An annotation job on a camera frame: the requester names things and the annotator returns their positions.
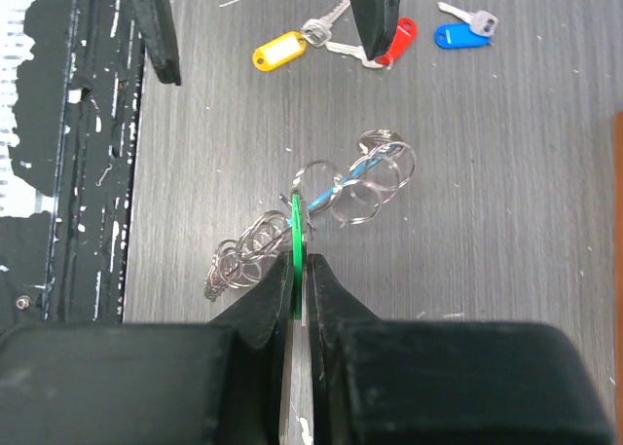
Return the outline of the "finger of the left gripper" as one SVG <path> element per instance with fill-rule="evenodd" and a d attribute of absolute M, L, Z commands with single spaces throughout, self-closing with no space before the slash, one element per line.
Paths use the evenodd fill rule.
<path fill-rule="evenodd" d="M 400 0 L 350 0 L 350 6 L 367 59 L 383 56 L 397 31 Z"/>
<path fill-rule="evenodd" d="M 129 1 L 159 81 L 180 86 L 180 57 L 170 0 Z"/>

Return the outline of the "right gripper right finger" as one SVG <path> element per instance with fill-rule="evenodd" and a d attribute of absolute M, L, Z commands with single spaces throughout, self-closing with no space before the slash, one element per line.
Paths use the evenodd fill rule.
<path fill-rule="evenodd" d="M 340 283 L 321 254 L 310 256 L 307 290 L 313 352 L 369 352 L 378 342 L 381 319 Z"/>

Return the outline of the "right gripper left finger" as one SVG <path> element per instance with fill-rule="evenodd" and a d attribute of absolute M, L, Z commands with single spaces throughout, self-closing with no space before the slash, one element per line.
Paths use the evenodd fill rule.
<path fill-rule="evenodd" d="M 208 324 L 233 328 L 247 346 L 262 350 L 272 338 L 287 332 L 293 283 L 291 253 L 281 252 L 252 289 Z"/>

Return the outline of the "green tag key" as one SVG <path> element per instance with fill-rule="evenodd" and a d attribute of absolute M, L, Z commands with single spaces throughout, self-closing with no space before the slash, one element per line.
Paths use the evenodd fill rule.
<path fill-rule="evenodd" d="M 305 260 L 305 236 L 303 202 L 299 193 L 292 193 L 291 203 L 292 264 L 294 269 L 292 311 L 294 319 L 297 321 L 301 321 L 303 318 L 303 270 Z"/>

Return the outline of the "blue-handled keyring with rings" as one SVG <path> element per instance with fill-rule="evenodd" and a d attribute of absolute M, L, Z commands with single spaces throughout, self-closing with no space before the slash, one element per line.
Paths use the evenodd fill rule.
<path fill-rule="evenodd" d="M 293 202 L 301 206 L 303 239 L 310 241 L 328 218 L 342 227 L 374 220 L 417 170 L 416 150 L 395 131 L 366 131 L 357 147 L 358 157 L 346 171 L 328 160 L 303 165 L 292 192 L 279 196 L 284 211 L 266 211 L 239 237 L 217 244 L 203 283 L 208 301 L 228 289 L 255 286 L 277 255 L 292 248 Z"/>

